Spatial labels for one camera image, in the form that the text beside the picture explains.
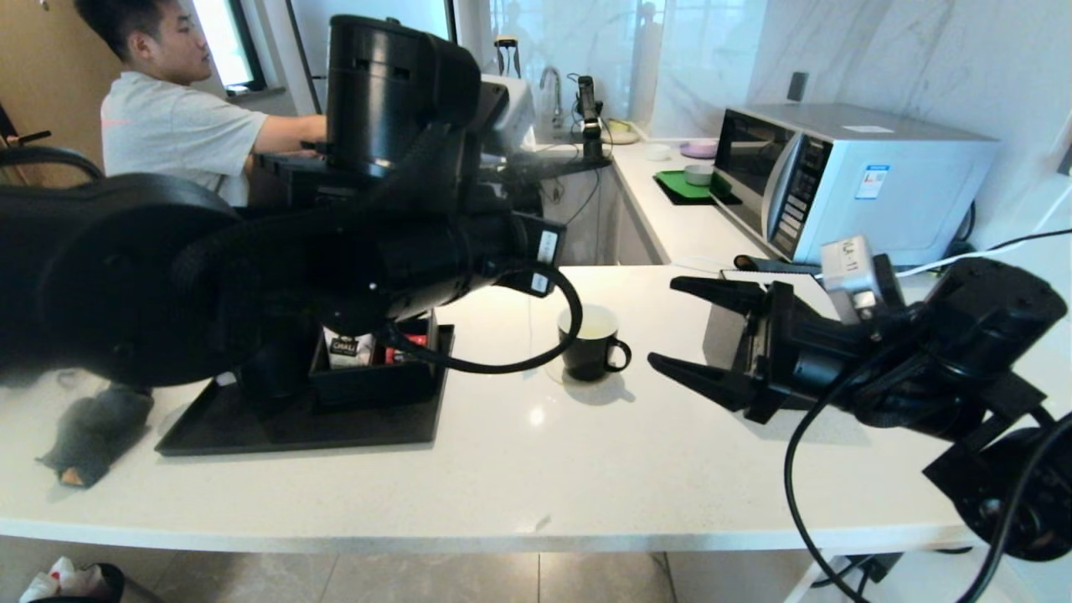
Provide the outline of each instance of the gray t-shirt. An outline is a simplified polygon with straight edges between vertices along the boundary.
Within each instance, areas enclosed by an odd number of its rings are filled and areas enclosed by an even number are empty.
[[[193,180],[244,207],[242,172],[268,116],[207,92],[124,71],[101,105],[104,171]]]

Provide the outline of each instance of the black mug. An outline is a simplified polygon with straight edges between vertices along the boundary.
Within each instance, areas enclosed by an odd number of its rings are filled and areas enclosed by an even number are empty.
[[[617,319],[613,312],[602,306],[584,305],[584,319],[581,321],[581,333],[562,354],[566,365],[566,374],[578,381],[599,381],[608,372],[621,372],[632,362],[632,350],[617,338]],[[559,317],[559,341],[566,339],[572,320],[567,308]],[[610,364],[610,354],[614,348],[625,352],[625,364]]]

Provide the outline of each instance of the man's arm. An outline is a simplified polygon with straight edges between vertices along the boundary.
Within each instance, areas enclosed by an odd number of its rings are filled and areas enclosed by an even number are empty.
[[[328,121],[323,115],[306,117],[268,116],[253,152],[289,152],[301,150],[302,142],[323,143],[328,136]]]

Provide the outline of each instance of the wall outlet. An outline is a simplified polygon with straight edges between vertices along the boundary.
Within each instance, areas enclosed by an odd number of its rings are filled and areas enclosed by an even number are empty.
[[[1057,166],[1057,171],[1066,176],[1072,176],[1072,145],[1069,145],[1069,150],[1064,152],[1064,159]]]
[[[793,78],[789,80],[789,93],[787,97],[790,101],[796,101],[798,103],[804,100],[804,88],[807,86],[807,73],[803,71],[793,72]]]

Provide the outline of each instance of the floor tile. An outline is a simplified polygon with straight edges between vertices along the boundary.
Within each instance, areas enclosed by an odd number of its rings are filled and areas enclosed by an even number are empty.
[[[537,555],[343,555],[322,603],[536,603]]]
[[[670,579],[647,553],[545,553],[539,573],[540,603],[673,603]]]
[[[167,603],[317,603],[334,555],[180,553],[153,591]]]
[[[61,556],[75,565],[111,563],[151,589],[176,551],[0,536],[0,601],[18,601],[33,576],[47,572]]]

